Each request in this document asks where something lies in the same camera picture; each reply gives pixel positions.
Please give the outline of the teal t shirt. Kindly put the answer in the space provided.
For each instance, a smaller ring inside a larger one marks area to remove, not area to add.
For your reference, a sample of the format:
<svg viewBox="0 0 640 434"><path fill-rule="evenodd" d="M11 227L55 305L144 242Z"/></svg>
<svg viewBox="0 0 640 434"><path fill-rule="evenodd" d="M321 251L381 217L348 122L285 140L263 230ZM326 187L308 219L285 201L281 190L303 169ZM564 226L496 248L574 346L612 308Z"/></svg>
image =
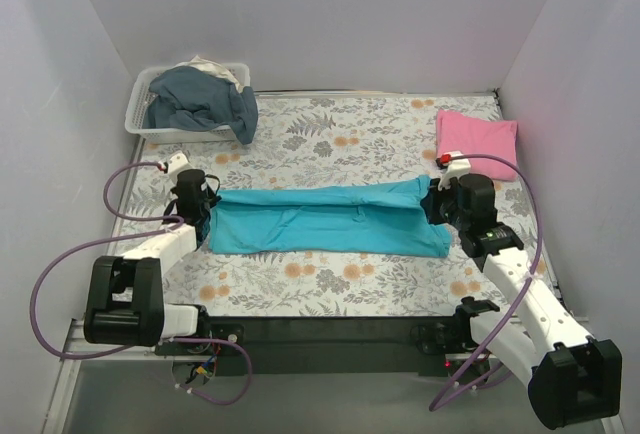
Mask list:
<svg viewBox="0 0 640 434"><path fill-rule="evenodd" d="M420 205L430 178L299 190L225 190L211 211L216 254L331 251L445 258L452 238Z"/></svg>

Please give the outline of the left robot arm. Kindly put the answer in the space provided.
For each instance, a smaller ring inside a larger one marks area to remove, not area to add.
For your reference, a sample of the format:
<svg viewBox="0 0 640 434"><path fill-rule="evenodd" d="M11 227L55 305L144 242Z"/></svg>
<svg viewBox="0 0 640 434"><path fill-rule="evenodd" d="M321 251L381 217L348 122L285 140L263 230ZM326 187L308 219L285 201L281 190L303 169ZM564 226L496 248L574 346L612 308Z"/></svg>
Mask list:
<svg viewBox="0 0 640 434"><path fill-rule="evenodd" d="M211 209L220 200L200 169L179 173L167 207L184 220L177 227L147 239L121 256L94 262L83 332L92 344L153 347L178 337L193 354L205 352L213 340L196 305L164 301L163 277L185 256L195 252L210 231Z"/></svg>

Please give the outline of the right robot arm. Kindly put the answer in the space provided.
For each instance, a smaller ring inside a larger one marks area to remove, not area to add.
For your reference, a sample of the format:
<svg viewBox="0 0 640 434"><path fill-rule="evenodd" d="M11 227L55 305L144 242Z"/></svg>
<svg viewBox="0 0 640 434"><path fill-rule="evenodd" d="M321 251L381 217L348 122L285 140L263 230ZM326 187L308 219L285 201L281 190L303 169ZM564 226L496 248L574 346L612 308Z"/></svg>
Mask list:
<svg viewBox="0 0 640 434"><path fill-rule="evenodd" d="M454 343L493 354L524 385L548 429L617 415L620 350L596 339L535 278L521 239L497 219L492 180L478 174L433 179L421 205L430 223L457 230L463 252L510 303L501 313L490 301L463 299L454 314Z"/></svg>

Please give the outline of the folded pink t shirt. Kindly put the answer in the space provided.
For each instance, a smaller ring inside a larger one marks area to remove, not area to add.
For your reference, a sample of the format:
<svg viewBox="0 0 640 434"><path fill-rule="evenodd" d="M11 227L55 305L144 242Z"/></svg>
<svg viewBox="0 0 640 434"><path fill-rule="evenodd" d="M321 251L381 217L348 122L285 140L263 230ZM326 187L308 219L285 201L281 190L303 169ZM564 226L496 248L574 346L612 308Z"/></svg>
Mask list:
<svg viewBox="0 0 640 434"><path fill-rule="evenodd" d="M457 111L439 110L436 116L437 157L458 151L465 155L487 154L516 165L515 121L486 121Z"/></svg>

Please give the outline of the grey-blue t shirt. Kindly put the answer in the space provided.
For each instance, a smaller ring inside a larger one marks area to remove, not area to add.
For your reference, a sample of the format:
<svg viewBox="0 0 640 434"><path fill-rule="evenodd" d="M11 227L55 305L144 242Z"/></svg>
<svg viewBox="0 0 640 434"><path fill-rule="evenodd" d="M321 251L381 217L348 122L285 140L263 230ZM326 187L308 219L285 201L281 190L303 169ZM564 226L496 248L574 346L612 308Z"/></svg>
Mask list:
<svg viewBox="0 0 640 434"><path fill-rule="evenodd" d="M250 86L237 89L229 80L179 66L151 81L149 92L146 128L207 132L226 126L240 143L253 142L259 111Z"/></svg>

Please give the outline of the white plastic laundry basket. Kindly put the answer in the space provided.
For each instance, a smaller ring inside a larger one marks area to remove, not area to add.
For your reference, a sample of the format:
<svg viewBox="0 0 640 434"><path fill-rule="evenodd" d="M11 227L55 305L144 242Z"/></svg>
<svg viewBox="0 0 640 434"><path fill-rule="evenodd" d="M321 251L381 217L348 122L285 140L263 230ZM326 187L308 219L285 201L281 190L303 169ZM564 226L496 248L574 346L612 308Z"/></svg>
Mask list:
<svg viewBox="0 0 640 434"><path fill-rule="evenodd" d="M143 126L147 107L153 100L153 95L149 92L149 85L157 76L169 69L172 67L147 68L138 75L125 114L126 131L156 144L237 140L231 129L226 126L207 132L188 132L170 128L150 129Z"/></svg>

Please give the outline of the cream t shirt in basket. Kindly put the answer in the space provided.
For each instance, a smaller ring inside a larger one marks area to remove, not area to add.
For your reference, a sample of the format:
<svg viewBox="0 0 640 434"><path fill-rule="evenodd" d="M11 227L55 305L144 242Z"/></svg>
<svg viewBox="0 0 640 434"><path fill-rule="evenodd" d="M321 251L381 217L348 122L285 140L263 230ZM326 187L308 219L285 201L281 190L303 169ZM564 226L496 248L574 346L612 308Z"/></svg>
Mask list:
<svg viewBox="0 0 640 434"><path fill-rule="evenodd" d="M202 89L213 88L220 92L230 89L238 94L253 93L249 69L244 64L220 64L195 56L189 61L175 64L171 72L174 77L180 75L184 82L193 82Z"/></svg>

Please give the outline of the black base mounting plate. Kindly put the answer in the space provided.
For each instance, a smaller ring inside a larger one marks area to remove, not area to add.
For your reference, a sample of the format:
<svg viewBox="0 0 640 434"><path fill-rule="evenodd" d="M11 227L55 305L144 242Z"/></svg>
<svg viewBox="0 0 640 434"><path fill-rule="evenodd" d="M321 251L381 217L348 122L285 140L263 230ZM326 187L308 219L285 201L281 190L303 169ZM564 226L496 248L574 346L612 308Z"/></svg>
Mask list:
<svg viewBox="0 0 640 434"><path fill-rule="evenodd" d="M444 376L477 343L453 316L211 317L213 338L232 335L255 374L413 373Z"/></svg>

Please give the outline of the aluminium frame rail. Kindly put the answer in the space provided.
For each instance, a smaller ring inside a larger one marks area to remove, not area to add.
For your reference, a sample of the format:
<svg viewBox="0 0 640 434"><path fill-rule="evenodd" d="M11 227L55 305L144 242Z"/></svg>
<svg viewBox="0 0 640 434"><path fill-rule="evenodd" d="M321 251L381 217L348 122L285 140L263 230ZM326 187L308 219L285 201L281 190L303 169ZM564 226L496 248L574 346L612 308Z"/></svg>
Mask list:
<svg viewBox="0 0 640 434"><path fill-rule="evenodd" d="M82 332L82 323L73 321L69 333L65 340L63 351L65 354L93 355L102 351L115 349L115 346L89 344L85 341ZM108 356L99 357L99 361L171 361L179 364L189 362L204 362L205 357L188 354L181 355L156 355L152 347L132 347L128 350L119 351ZM76 387L77 378L80 372L80 360L63 359L60 361L59 372L55 382L53 394L49 402L49 407L45 416L42 433L61 433L70 409L72 395Z"/></svg>

